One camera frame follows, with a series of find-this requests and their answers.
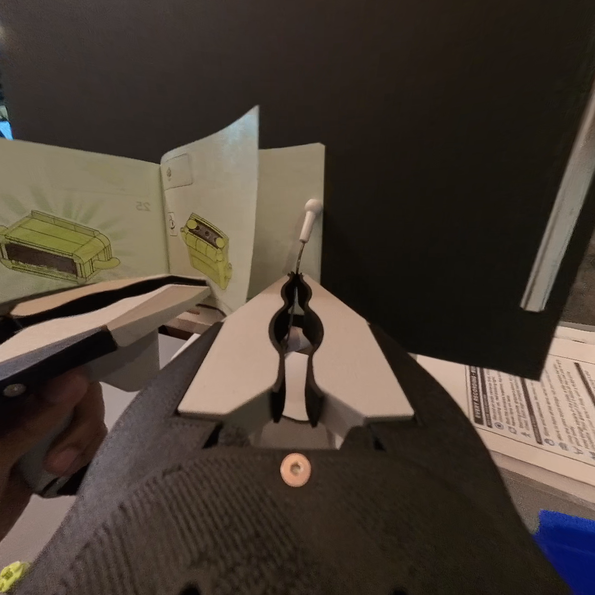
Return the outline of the white page holder pin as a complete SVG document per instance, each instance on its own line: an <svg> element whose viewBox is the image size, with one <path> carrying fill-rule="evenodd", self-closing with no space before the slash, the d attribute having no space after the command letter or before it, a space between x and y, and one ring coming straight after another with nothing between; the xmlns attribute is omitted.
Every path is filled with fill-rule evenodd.
<svg viewBox="0 0 595 595"><path fill-rule="evenodd" d="M293 241L289 252L289 271L297 277L300 272L304 249L311 239L317 219L323 212L323 203L319 199L309 199L304 205L304 216L299 230L299 236Z"/></svg>

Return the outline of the white book stand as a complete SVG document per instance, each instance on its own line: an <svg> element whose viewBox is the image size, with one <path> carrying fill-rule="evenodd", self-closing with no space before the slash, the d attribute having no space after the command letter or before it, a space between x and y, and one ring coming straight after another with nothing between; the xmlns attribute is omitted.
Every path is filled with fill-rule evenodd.
<svg viewBox="0 0 595 595"><path fill-rule="evenodd" d="M173 346L173 340L180 340L184 345L195 340L207 331L212 324L222 321L225 313L214 306L200 304L179 314L164 325L158 332L168 337L166 343ZM302 330L302 316L295 315L290 332L289 346L286 349L286 399L283 416L294 422L308 422L305 404L305 382L308 355L311 344Z"/></svg>

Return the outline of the person's left hand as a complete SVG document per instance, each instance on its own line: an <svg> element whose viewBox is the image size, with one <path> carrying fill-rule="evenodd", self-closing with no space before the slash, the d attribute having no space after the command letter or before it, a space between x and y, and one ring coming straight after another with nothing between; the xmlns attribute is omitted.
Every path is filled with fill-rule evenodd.
<svg viewBox="0 0 595 595"><path fill-rule="evenodd" d="M1 421L1 539L11 531L33 491L18 469L19 459L65 419L43 459L57 477L72 475L94 457L107 435L102 387L83 367L53 378L21 401Z"/></svg>

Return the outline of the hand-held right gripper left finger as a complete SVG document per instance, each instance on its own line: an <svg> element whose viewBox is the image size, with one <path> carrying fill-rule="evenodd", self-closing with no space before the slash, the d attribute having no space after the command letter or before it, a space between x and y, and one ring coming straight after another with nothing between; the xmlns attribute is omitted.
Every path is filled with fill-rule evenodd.
<svg viewBox="0 0 595 595"><path fill-rule="evenodd" d="M279 422L285 406L285 357L274 321L286 309L288 274L227 316L182 397L181 416L222 422L248 434Z"/></svg>

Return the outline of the instruction booklet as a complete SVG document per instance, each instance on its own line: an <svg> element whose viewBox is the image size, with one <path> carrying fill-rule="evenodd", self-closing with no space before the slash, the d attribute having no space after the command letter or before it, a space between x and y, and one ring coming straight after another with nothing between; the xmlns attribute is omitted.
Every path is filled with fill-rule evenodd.
<svg viewBox="0 0 595 595"><path fill-rule="evenodd" d="M292 269L325 146L259 148L259 110L159 164L1 139L1 301L159 274L227 314Z"/></svg>

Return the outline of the black backdrop board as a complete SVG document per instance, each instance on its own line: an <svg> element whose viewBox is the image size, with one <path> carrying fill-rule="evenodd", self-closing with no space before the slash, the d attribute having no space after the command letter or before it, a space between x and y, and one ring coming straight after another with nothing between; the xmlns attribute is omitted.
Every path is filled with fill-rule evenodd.
<svg viewBox="0 0 595 595"><path fill-rule="evenodd" d="M521 308L594 78L594 1L1 1L17 139L158 162L259 106L326 147L322 285L408 352L537 379L594 227Z"/></svg>

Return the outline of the blue plastic bin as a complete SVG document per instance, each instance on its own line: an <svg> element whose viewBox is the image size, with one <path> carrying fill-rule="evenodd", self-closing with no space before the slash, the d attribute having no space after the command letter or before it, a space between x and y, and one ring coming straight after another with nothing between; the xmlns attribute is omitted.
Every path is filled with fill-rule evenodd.
<svg viewBox="0 0 595 595"><path fill-rule="evenodd" d="M573 594L594 594L594 520L542 509L534 539Z"/></svg>

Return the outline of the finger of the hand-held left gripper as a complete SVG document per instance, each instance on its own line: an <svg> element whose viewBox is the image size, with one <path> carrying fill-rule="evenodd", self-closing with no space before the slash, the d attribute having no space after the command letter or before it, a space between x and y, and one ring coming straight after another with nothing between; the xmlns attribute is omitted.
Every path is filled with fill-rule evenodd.
<svg viewBox="0 0 595 595"><path fill-rule="evenodd" d="M10 305L10 318L45 321L51 318L86 314L124 299L143 296L168 285L207 287L204 279L161 274L114 281L102 281L37 294Z"/></svg>
<svg viewBox="0 0 595 595"><path fill-rule="evenodd" d="M26 299L9 301L1 304L1 362L84 331L106 328L117 350L81 367L92 382L139 391L160 369L160 326L210 294L209 286L168 285L97 311L45 321L10 318L10 305Z"/></svg>

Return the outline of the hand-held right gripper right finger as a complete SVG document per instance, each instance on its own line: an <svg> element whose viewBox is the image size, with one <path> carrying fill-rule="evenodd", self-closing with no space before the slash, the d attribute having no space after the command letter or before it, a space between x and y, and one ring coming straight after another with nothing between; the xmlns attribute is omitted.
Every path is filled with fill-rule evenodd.
<svg viewBox="0 0 595 595"><path fill-rule="evenodd" d="M311 346L305 407L312 427L345 438L352 428L411 421L414 411L371 326L308 275L300 275L302 330Z"/></svg>

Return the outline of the white printed sheet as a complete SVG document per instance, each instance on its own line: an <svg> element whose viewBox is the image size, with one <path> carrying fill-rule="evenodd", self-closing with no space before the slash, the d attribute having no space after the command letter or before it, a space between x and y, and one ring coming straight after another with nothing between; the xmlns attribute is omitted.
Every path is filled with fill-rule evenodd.
<svg viewBox="0 0 595 595"><path fill-rule="evenodd" d="M538 380L464 369L466 410L489 450L594 484L594 327L558 327Z"/></svg>

